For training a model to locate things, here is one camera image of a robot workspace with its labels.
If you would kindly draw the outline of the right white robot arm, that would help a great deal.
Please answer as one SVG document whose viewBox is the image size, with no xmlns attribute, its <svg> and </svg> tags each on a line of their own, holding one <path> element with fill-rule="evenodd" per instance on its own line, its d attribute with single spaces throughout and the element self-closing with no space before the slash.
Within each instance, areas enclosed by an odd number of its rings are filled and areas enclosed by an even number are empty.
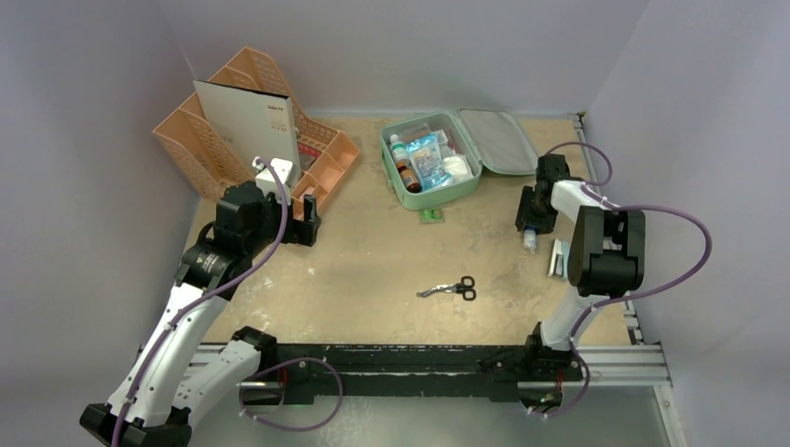
<svg viewBox="0 0 790 447">
<path fill-rule="evenodd" d="M 564 268 L 568 289 L 552 315 L 538 325 L 542 344 L 526 349 L 525 371 L 544 379 L 560 364 L 602 307 L 638 289 L 645 274 L 646 217 L 595 199 L 584 181 L 570 174 L 565 158 L 541 156 L 535 184 L 523 188 L 515 226 L 533 243 L 554 230 L 564 215 L 574 224 Z"/>
</svg>

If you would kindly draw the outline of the white gauze bag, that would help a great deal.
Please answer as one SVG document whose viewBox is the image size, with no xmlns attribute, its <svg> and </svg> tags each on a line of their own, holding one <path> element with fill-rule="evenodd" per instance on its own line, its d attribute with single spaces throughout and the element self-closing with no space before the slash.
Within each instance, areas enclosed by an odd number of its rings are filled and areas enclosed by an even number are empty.
<svg viewBox="0 0 790 447">
<path fill-rule="evenodd" d="M 452 155 L 444 158 L 443 168 L 449 175 L 447 184 L 463 183 L 474 177 L 470 164 L 463 155 Z"/>
</svg>

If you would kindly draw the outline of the blue gauze packet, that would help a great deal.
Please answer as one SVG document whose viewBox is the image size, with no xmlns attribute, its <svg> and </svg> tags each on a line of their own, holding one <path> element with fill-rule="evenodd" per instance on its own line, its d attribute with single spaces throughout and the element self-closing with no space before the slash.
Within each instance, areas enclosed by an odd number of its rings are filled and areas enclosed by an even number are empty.
<svg viewBox="0 0 790 447">
<path fill-rule="evenodd" d="M 424 191 L 442 188 L 452 182 L 452 175 L 443 165 L 441 146 L 435 133 L 407 143 L 405 149 Z"/>
</svg>

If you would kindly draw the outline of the small white bottle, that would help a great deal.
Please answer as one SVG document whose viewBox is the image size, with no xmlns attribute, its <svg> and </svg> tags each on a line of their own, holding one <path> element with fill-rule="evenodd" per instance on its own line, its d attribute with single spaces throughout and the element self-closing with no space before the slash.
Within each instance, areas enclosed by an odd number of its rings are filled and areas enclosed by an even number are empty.
<svg viewBox="0 0 790 447">
<path fill-rule="evenodd" d="M 398 134 L 389 136 L 390 152 L 397 169 L 408 167 L 410 164 L 409 154 Z"/>
</svg>

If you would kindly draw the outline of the blue capped white bottle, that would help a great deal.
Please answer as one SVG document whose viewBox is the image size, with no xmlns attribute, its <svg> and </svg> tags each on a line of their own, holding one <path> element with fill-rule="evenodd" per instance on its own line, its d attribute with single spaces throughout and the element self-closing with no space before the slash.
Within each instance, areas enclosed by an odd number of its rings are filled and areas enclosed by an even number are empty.
<svg viewBox="0 0 790 447">
<path fill-rule="evenodd" d="M 532 228 L 526 228 L 523 232 L 524 248 L 530 253 L 535 253 L 538 250 L 538 235 Z"/>
</svg>

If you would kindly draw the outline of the brown medicine bottle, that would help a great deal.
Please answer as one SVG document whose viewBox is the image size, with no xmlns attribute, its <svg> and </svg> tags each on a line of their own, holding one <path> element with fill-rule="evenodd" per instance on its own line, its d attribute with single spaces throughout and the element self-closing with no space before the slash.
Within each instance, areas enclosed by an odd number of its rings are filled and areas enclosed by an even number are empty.
<svg viewBox="0 0 790 447">
<path fill-rule="evenodd" d="M 418 194 L 422 191 L 422 185 L 418 180 L 416 173 L 409 164 L 399 163 L 397 165 L 397 171 L 402 180 L 403 186 L 408 192 L 412 194 Z"/>
</svg>

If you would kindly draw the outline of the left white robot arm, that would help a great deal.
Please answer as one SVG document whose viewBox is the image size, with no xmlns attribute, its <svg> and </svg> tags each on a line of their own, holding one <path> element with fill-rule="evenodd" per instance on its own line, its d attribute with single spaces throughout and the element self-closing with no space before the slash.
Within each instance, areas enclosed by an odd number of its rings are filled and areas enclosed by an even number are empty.
<svg viewBox="0 0 790 447">
<path fill-rule="evenodd" d="M 185 446 L 235 382 L 272 377 L 277 341 L 250 327 L 237 331 L 217 360 L 185 373 L 241 281 L 280 244 L 315 244 L 319 202 L 315 187 L 289 205 L 255 182 L 227 188 L 214 219 L 183 254 L 165 310 L 133 367 L 106 402 L 85 408 L 80 426 L 105 446 Z"/>
</svg>

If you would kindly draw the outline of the clear bag of pads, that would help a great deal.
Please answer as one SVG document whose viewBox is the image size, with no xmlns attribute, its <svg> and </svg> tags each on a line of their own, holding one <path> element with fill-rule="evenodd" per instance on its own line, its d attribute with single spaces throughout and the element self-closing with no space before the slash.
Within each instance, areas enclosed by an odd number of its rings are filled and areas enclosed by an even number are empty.
<svg viewBox="0 0 790 447">
<path fill-rule="evenodd" d="M 447 136 L 444 129 L 439 129 L 433 132 L 436 136 L 437 143 L 440 146 L 442 158 L 454 156 L 457 154 L 456 147 L 450 137 Z"/>
</svg>

